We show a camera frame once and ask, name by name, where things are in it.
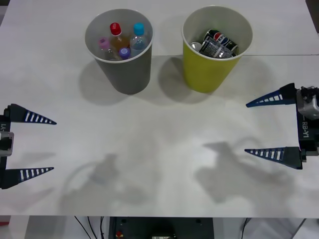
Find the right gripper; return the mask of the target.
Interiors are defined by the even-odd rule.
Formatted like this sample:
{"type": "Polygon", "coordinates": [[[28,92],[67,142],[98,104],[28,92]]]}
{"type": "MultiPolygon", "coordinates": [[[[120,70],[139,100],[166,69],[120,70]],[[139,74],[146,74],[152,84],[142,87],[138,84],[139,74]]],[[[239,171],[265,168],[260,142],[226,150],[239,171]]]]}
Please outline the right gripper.
{"type": "MultiPolygon", "coordinates": [[[[296,103],[296,88],[289,83],[276,91],[261,96],[246,104],[246,107],[292,105],[296,103]]],[[[319,120],[311,120],[297,111],[298,147],[278,147],[262,149],[245,149],[256,157],[279,163],[287,167],[302,170],[303,157],[319,155],[319,120]]]]}

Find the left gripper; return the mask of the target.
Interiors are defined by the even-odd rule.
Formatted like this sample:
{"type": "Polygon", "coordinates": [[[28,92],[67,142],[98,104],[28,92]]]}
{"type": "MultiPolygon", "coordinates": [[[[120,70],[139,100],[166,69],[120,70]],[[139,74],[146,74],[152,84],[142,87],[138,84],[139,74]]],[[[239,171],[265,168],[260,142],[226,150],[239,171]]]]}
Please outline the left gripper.
{"type": "Polygon", "coordinates": [[[57,123],[45,116],[17,105],[10,104],[4,110],[4,116],[0,117],[0,188],[8,189],[22,182],[52,171],[54,167],[6,169],[7,157],[11,156],[11,132],[10,122],[16,123],[40,123],[57,125],[57,123]]]}

